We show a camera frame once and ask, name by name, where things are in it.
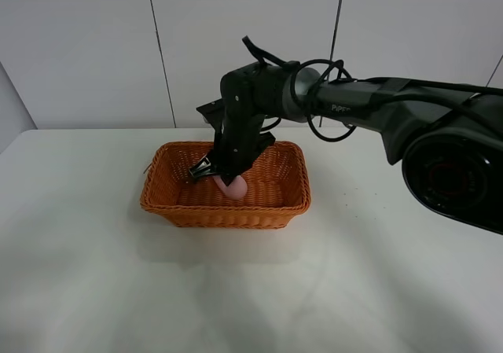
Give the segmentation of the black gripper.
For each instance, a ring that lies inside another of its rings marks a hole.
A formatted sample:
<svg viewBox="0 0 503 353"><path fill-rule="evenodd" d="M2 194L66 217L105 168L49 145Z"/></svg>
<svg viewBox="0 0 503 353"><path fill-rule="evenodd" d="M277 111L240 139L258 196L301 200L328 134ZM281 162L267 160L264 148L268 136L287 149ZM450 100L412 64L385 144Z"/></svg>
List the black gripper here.
<svg viewBox="0 0 503 353"><path fill-rule="evenodd" d="M295 113L288 111L284 103L294 67L249 64L222 77L220 90L225 113L222 134L214 148L215 165L204 156L189 169L193 180L216 176L218 172L224 185L230 186L267 147L261 142L265 117L295 119Z"/></svg>

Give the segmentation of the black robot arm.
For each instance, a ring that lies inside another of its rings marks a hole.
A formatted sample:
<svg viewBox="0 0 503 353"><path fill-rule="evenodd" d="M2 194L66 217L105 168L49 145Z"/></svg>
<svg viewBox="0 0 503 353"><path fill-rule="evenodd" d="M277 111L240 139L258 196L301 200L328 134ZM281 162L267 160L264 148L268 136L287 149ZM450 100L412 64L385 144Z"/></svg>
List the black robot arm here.
<svg viewBox="0 0 503 353"><path fill-rule="evenodd" d="M502 232L502 92L419 79L352 79L342 61L329 81L315 63L255 62L224 75L221 97L201 115L215 129L194 178L232 182L274 142L267 117L315 116L378 133L389 164L401 164L413 196L447 218Z"/></svg>

